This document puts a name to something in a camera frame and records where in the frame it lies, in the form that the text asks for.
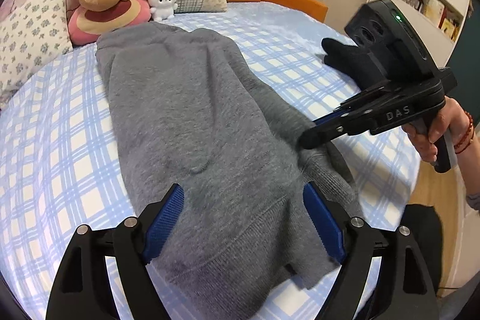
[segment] blue gripper pad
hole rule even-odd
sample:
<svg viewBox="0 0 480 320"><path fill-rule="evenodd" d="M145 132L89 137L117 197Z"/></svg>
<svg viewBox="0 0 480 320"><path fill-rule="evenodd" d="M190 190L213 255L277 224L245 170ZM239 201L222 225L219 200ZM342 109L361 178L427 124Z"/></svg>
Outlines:
<svg viewBox="0 0 480 320"><path fill-rule="evenodd" d="M303 205L305 205L328 255L338 263L342 263L347 257L347 252L343 247L342 231L310 183L303 187Z"/></svg>
<svg viewBox="0 0 480 320"><path fill-rule="evenodd" d="M183 188L177 185L146 232L145 249L142 253L145 264L160 255L183 210L184 200Z"/></svg>

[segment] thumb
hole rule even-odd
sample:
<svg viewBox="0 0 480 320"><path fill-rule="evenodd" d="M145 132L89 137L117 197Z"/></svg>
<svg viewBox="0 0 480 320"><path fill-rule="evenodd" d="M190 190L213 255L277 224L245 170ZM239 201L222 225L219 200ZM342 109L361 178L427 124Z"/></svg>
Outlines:
<svg viewBox="0 0 480 320"><path fill-rule="evenodd" d="M435 143L448 129L453 115L453 111L448 109L449 108L444 107L440 110L431 122L430 130L428 132L428 140L430 143Z"/></svg>

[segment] white plush toy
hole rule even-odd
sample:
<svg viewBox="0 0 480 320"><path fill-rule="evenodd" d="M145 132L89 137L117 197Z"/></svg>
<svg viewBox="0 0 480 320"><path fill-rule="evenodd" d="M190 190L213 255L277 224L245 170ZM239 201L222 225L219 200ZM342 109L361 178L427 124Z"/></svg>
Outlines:
<svg viewBox="0 0 480 320"><path fill-rule="evenodd" d="M174 10L177 10L177 0L147 0L154 21L172 19Z"/></svg>

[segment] bracelet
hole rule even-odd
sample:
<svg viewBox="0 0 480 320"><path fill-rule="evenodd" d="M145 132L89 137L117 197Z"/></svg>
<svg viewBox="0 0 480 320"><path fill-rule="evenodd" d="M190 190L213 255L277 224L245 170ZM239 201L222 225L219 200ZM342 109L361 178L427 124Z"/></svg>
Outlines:
<svg viewBox="0 0 480 320"><path fill-rule="evenodd" d="M469 118L469 121L470 121L470 124L469 124L469 128L466 130L465 134L463 135L463 137L460 139L460 141L458 143L456 143L454 145L454 149L456 150L457 148L460 148L462 146L462 144L465 142L465 140L467 139L467 137L470 135L470 131L472 130L473 128L473 118L471 116L471 114L469 112L465 112L465 114L468 116Z"/></svg>
<svg viewBox="0 0 480 320"><path fill-rule="evenodd" d="M473 130L472 135L470 136L470 140L469 140L469 142L467 143L467 145L465 146L465 148L462 149L462 150L459 151L459 152L455 152L455 155L459 155L460 153L462 153L463 151L465 151L465 150L470 146L470 144L473 143L473 138L474 138L474 137L475 137L475 130Z"/></svg>

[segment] gray sleeve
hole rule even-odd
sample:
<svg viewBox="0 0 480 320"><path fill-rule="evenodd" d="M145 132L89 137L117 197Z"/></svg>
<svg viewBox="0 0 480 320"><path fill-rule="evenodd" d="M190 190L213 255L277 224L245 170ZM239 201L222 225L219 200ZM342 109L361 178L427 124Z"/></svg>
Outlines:
<svg viewBox="0 0 480 320"><path fill-rule="evenodd" d="M466 197L467 204L476 211L480 211L480 193L468 195Z"/></svg>

